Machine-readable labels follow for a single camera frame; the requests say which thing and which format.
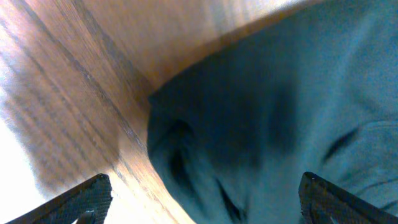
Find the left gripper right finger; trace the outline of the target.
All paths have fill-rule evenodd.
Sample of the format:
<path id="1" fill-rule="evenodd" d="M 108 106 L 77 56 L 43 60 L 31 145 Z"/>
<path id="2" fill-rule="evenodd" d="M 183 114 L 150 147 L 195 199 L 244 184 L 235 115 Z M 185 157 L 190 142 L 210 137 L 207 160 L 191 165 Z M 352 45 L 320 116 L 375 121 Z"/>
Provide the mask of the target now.
<path id="1" fill-rule="evenodd" d="M 354 196 L 313 172 L 298 188 L 305 224 L 397 224 L 397 217 Z"/>

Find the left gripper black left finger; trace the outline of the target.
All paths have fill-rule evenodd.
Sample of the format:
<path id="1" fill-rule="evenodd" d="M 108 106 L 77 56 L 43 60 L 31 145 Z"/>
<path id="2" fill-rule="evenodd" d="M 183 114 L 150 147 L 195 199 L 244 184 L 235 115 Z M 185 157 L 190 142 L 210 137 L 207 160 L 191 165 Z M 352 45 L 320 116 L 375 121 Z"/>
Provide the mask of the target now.
<path id="1" fill-rule="evenodd" d="M 7 224 L 103 224 L 113 199 L 111 191 L 109 176 L 97 174 Z"/>

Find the black pants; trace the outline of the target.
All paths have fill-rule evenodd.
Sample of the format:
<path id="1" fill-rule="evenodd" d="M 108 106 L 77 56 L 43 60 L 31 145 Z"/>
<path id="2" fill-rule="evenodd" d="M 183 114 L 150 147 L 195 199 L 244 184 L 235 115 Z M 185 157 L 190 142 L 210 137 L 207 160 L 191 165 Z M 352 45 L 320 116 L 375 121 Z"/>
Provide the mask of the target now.
<path id="1" fill-rule="evenodd" d="M 397 213 L 396 1 L 303 9 L 150 103 L 150 162 L 197 223 L 301 223 L 306 171 Z"/>

